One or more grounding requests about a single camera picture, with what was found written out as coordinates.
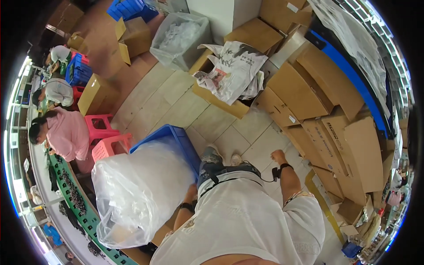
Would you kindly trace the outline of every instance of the white plastic bag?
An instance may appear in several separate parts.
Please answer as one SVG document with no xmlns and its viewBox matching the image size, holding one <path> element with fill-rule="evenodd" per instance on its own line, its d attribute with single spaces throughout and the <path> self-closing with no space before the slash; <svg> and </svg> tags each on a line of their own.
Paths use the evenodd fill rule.
<svg viewBox="0 0 424 265">
<path fill-rule="evenodd" d="M 150 53 L 158 61 L 174 70 L 188 72 L 202 51 L 202 43 L 211 43 L 209 20 L 186 13 L 170 13 L 159 26 Z"/>
<path fill-rule="evenodd" d="M 202 44 L 215 56 L 208 59 L 214 64 L 210 73 L 197 71 L 193 77 L 197 84 L 212 92 L 219 100 L 233 104 L 240 96 L 252 98 L 263 89 L 263 72 L 260 68 L 268 57 L 242 42 L 226 42 L 224 46 Z"/>
<path fill-rule="evenodd" d="M 132 154 L 97 161 L 92 180 L 101 218 L 99 242 L 108 248 L 132 248 L 153 239 L 195 176 L 175 140 L 163 137 Z"/>
<path fill-rule="evenodd" d="M 372 36 L 351 14 L 332 0 L 308 0 L 324 27 L 332 30 L 356 61 L 381 103 L 386 117 L 386 70 Z"/>
</svg>

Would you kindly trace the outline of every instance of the ponytail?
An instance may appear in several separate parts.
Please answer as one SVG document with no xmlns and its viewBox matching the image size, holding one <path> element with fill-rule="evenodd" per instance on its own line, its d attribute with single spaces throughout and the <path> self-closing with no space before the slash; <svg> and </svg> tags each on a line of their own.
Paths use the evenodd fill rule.
<svg viewBox="0 0 424 265">
<path fill-rule="evenodd" d="M 41 131 L 41 126 L 43 126 L 47 122 L 47 118 L 53 118 L 57 116 L 59 112 L 56 110 L 50 110 L 46 112 L 42 117 L 38 117 L 32 120 L 31 127 L 29 128 L 29 141 L 36 145 L 38 144 L 37 138 Z"/>
</svg>

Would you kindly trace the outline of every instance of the tiled floor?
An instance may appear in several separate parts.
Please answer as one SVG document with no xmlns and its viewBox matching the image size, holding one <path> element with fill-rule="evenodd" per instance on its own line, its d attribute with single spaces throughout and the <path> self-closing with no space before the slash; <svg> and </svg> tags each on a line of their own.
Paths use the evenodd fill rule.
<svg viewBox="0 0 424 265">
<path fill-rule="evenodd" d="M 208 143 L 214 143 L 224 156 L 225 164 L 230 165 L 231 155 L 237 153 L 255 165 L 265 180 L 272 180 L 271 170 L 277 166 L 270 158 L 271 152 L 282 149 L 298 174 L 302 188 L 307 190 L 304 183 L 311 170 L 309 161 L 299 157 L 296 148 L 268 114 L 251 109 L 238 120 L 196 96 L 191 90 L 193 82 L 187 73 L 157 63 L 127 97 L 112 126 L 121 132 L 131 132 L 136 142 L 166 123 L 183 127 L 198 154 Z M 265 190 L 282 204 L 279 181 L 266 183 Z M 315 264 L 349 264 L 340 251 L 341 243 L 331 224 L 325 217 L 324 220 L 325 244 Z"/>
</svg>

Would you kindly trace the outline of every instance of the red plastic stool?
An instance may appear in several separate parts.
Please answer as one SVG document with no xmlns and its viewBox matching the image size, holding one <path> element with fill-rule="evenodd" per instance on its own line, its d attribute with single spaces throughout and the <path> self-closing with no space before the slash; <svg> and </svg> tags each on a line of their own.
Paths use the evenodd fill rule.
<svg viewBox="0 0 424 265">
<path fill-rule="evenodd" d="M 127 133 L 124 135 L 113 136 L 109 138 L 105 138 L 100 140 L 100 142 L 93 148 L 91 154 L 93 155 L 94 162 L 109 156 L 114 156 L 120 153 L 125 153 L 125 150 L 119 150 L 117 148 L 113 148 L 112 144 L 119 143 L 122 141 L 125 148 L 126 153 L 129 153 L 131 144 L 130 139 L 132 138 L 132 134 Z"/>
<path fill-rule="evenodd" d="M 71 54 L 72 54 L 71 55 L 71 60 L 72 60 L 72 59 L 74 59 L 74 57 L 77 54 L 77 52 L 71 52 Z M 90 60 L 87 58 L 87 55 L 84 55 L 82 53 L 78 53 L 78 54 L 81 54 L 81 56 L 82 56 L 81 62 L 83 64 L 88 64 L 90 62 Z"/>
<path fill-rule="evenodd" d="M 111 114 L 103 114 L 103 115 L 87 115 L 84 117 L 85 122 L 87 123 L 88 130 L 90 133 L 90 148 L 92 149 L 93 141 L 96 139 L 102 140 L 105 138 L 118 136 L 121 133 L 119 130 L 114 130 L 110 126 L 109 118 L 113 117 Z M 99 128 L 100 123 L 103 122 L 106 128 Z"/>
<path fill-rule="evenodd" d="M 75 111 L 79 111 L 78 100 L 81 97 L 82 92 L 84 91 L 84 88 L 85 87 L 83 87 L 83 86 L 73 86 L 72 87 L 72 90 L 74 91 L 74 103 L 72 104 L 71 107 Z"/>
</svg>

